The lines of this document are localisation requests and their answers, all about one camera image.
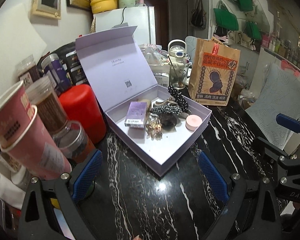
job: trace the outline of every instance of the red canister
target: red canister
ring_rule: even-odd
[[[106,124],[97,99],[89,85],[73,86],[64,92],[59,99],[69,120],[79,121],[94,144],[104,138]]]

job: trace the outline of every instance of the power cord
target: power cord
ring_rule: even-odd
[[[123,11],[122,11],[122,22],[120,23],[120,24],[122,24],[123,23],[123,21],[124,21],[124,16],[123,16],[123,13],[124,13],[124,10],[126,9],[126,7],[125,8],[123,8]]]

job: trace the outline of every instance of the purple jar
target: purple jar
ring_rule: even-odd
[[[67,72],[60,64],[59,57],[53,53],[48,55],[41,63],[45,75],[50,78],[52,86],[59,96],[71,87],[70,77],[67,77]]]

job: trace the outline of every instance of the black handbag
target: black handbag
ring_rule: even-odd
[[[192,13],[190,25],[204,30],[207,27],[206,12],[203,9],[202,0],[197,0],[197,7]]]

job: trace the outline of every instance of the black marble table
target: black marble table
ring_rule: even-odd
[[[264,135],[248,114],[232,99],[226,107],[209,108],[208,127],[162,178],[108,131],[98,145],[104,162],[95,190],[79,203],[98,239],[201,239],[223,207],[197,164],[201,151],[245,179],[272,176],[271,166],[250,147]]]

